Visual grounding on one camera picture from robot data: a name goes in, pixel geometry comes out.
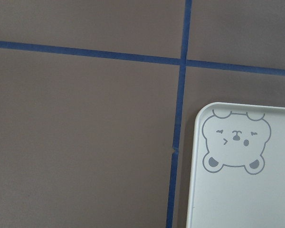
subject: gray wall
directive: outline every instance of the gray wall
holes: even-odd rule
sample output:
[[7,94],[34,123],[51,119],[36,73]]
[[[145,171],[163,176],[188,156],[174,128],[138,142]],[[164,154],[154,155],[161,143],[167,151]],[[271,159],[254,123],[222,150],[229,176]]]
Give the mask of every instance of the gray wall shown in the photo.
[[[0,41],[179,59],[185,2],[0,1]],[[285,69],[285,1],[192,2],[188,60]],[[0,227],[165,227],[179,66],[6,48]],[[224,67],[187,67],[173,227],[185,227],[197,112],[285,107],[285,76]]]
[[[0,41],[179,58],[162,4],[0,1]],[[0,49],[0,228],[165,227],[178,70]]]

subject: bear illustration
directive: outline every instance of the bear illustration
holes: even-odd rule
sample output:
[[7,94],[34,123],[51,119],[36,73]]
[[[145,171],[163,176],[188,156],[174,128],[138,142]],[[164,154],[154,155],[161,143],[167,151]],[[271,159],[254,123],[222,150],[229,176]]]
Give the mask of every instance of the bear illustration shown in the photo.
[[246,113],[208,117],[202,126],[207,154],[203,166],[209,172],[218,172],[224,166],[244,167],[249,174],[260,173],[265,160],[262,156],[271,136],[271,127],[265,114],[253,119]]

